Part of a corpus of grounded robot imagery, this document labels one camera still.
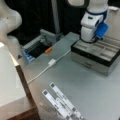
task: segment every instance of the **wire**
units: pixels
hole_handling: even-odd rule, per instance
[[[35,78],[33,78],[32,80],[28,81],[27,84],[30,84],[31,82],[35,81],[39,76],[41,76],[49,68],[51,68],[52,66],[54,66],[58,61],[60,61],[63,57],[65,57],[69,52],[70,52],[70,50],[68,50],[65,54],[63,54],[62,56],[60,56],[57,60],[55,60],[55,59],[50,60],[50,62],[48,63],[48,66],[40,74],[38,74]]]

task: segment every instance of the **black background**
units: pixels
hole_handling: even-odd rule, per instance
[[[39,35],[41,28],[55,33],[52,15],[51,0],[5,0],[7,5],[17,10],[23,19],[22,25],[10,33],[15,35],[24,45]],[[63,34],[72,31],[79,33],[80,20],[85,8],[72,8],[65,0],[57,0],[60,29]],[[109,5],[120,7],[120,0],[109,0]]]

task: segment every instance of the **gray table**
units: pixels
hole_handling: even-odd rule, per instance
[[[51,54],[42,54],[39,58],[24,68],[26,79],[37,76],[48,65],[48,62],[63,55],[70,46],[79,39],[74,33],[69,33],[53,46]],[[54,82],[68,99],[78,108],[87,120],[118,120],[120,117],[120,64],[108,77],[71,60],[70,53],[55,66],[29,85],[32,95],[38,105],[44,120],[53,120],[53,116],[45,112],[39,103],[51,108],[50,103],[42,95],[47,89],[53,94],[49,84]]]

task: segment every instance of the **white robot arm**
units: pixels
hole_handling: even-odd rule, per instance
[[[81,40],[93,43],[101,39],[108,29],[105,24],[108,15],[108,0],[68,0],[71,6],[87,6],[87,11],[81,20]]]
[[[27,64],[17,38],[8,36],[8,33],[22,24],[22,18],[17,11],[10,9],[4,0],[0,0],[0,42],[6,45],[16,59],[24,67]]]

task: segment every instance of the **cable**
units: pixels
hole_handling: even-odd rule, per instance
[[[31,82],[35,81],[39,76],[41,76],[44,72],[46,72],[50,67],[54,66],[59,60],[61,60],[63,57],[65,57],[69,52],[70,52],[70,50],[68,50],[65,54],[60,56],[57,60],[51,59],[48,63],[48,66],[40,74],[38,74],[35,78],[28,81],[27,84],[30,84]]]

